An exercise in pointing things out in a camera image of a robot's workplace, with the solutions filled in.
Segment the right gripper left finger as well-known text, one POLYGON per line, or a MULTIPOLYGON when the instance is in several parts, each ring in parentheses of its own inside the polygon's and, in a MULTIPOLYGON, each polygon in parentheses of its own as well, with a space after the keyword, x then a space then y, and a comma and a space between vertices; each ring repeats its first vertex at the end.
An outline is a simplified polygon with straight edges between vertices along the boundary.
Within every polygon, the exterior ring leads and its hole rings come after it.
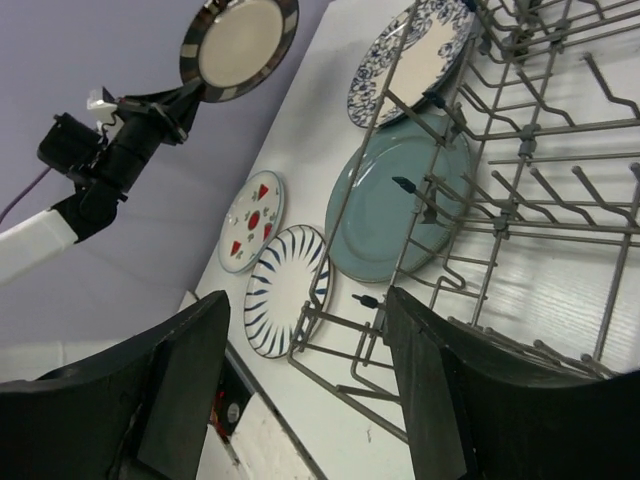
POLYGON ((97 354, 3 383, 2 478, 196 478, 229 323, 214 291, 97 354))

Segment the blue floral plate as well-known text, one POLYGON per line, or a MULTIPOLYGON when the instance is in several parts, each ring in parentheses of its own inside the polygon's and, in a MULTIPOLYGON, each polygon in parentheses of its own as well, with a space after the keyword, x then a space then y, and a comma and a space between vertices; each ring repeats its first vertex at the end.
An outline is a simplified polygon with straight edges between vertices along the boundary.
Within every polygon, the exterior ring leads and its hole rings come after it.
POLYGON ((347 93, 351 122, 368 127, 391 68, 391 91, 408 107, 423 103, 425 93, 438 89, 454 70, 474 20, 462 1, 419 1, 398 14, 356 68, 347 93))

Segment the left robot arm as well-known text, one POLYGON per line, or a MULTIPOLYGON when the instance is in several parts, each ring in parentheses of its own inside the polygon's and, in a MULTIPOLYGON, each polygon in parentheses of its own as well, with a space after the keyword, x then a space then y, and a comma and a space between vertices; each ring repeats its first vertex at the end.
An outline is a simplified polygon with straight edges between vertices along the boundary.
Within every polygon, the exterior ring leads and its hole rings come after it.
POLYGON ((1 234, 1 282, 8 284, 111 225, 118 206, 162 144, 186 142, 205 86, 115 98, 93 91, 89 127, 63 113, 37 149, 48 168, 70 179, 73 193, 1 234))

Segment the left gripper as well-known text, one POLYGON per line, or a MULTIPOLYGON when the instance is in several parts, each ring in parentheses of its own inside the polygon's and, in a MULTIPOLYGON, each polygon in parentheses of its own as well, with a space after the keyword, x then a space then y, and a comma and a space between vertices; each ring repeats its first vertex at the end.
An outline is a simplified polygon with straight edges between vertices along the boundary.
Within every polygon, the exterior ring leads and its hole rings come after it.
POLYGON ((203 99, 203 83, 188 82, 148 95, 112 97, 117 105, 114 122, 97 122, 105 146, 95 170, 105 183, 127 193, 161 144, 186 142, 203 99))

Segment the brown rimmed cream plate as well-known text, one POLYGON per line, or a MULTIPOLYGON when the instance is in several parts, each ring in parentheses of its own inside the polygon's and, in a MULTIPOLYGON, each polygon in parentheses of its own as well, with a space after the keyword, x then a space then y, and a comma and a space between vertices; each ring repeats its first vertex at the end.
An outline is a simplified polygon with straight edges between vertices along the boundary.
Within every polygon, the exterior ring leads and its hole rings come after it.
POLYGON ((264 82, 288 53, 297 32, 296 0, 208 1, 180 47, 183 84, 201 83, 207 103, 231 101, 264 82))

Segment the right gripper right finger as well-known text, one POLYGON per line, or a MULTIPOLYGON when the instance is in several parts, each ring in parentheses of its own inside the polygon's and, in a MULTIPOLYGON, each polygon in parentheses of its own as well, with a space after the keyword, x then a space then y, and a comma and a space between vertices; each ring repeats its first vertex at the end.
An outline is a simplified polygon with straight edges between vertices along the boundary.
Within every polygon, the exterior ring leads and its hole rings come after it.
POLYGON ((447 321, 404 289, 386 300, 418 479, 635 479, 639 375, 546 365, 447 321))

